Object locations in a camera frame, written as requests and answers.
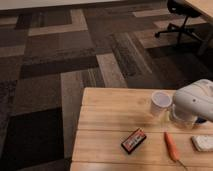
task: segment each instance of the small box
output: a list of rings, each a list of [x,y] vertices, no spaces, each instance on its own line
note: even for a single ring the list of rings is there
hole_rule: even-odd
[[[145,139],[146,134],[138,128],[121,143],[121,146],[128,154],[131,154]]]

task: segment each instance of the chair wheel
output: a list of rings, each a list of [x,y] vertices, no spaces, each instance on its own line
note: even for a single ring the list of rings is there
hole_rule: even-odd
[[[155,33],[155,37],[159,38],[160,37],[160,33]]]

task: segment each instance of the chair base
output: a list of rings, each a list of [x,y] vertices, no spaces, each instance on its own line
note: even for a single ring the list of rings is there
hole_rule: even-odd
[[[193,28],[185,27],[187,19],[188,19],[188,17],[186,17],[182,26],[177,26],[175,24],[170,23],[167,27],[167,30],[159,31],[159,32],[155,33],[155,37],[159,38],[161,33],[179,33],[177,36],[177,45],[180,44],[182,34],[185,34],[185,35],[191,37],[192,39],[195,39],[198,42],[202,43],[202,39],[194,33]]]

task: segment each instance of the office chair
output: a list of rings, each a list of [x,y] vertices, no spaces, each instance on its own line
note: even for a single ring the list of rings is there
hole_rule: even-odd
[[[167,30],[164,31],[159,31],[155,33],[155,37],[159,38],[161,33],[174,33],[177,32],[177,45],[180,44],[181,36],[182,34],[186,34],[190,36],[191,38],[202,42],[202,40],[194,33],[193,28],[186,28],[186,22],[189,17],[191,18],[196,18],[199,17],[201,14],[197,11],[195,11],[193,8],[183,4],[183,3],[178,3],[176,0],[168,0],[167,1],[167,7],[170,13],[178,14],[178,15],[184,15],[185,20],[181,26],[177,26],[175,24],[169,23]]]

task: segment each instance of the desk leg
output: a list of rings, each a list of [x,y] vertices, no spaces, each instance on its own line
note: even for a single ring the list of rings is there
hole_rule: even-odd
[[[211,30],[209,32],[209,34],[207,35],[207,37],[204,39],[199,51],[198,51],[198,55],[203,55],[203,53],[205,52],[209,42],[211,41],[211,39],[213,38],[213,27],[211,27]]]

